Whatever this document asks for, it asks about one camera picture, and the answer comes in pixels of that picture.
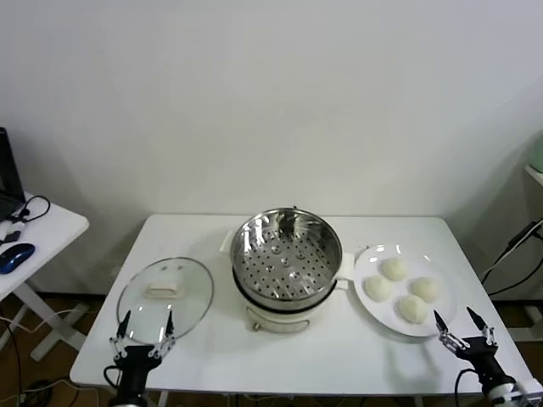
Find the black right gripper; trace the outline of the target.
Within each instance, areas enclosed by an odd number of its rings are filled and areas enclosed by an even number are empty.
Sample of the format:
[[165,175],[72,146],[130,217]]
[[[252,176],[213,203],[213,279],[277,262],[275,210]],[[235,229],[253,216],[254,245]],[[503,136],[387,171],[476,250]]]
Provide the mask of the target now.
[[434,310],[439,341],[452,353],[461,351],[461,359],[466,360],[474,368],[482,389],[493,389],[508,384],[510,376],[505,373],[495,358],[498,349],[495,340],[495,328],[488,326],[484,319],[470,307],[467,307],[467,312],[481,332],[482,337],[460,339],[449,331],[441,315],[437,310]]

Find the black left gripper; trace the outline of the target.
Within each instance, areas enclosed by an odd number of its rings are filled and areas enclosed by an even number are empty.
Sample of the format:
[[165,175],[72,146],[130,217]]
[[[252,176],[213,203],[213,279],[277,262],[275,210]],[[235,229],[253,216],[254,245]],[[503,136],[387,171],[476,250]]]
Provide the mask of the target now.
[[160,365],[160,359],[164,359],[176,343],[173,315],[170,311],[164,334],[155,346],[132,345],[125,348],[124,339],[130,317],[131,311],[128,310],[118,324],[116,334],[109,339],[114,350],[115,368],[120,372],[118,397],[141,396],[146,389],[149,372]]

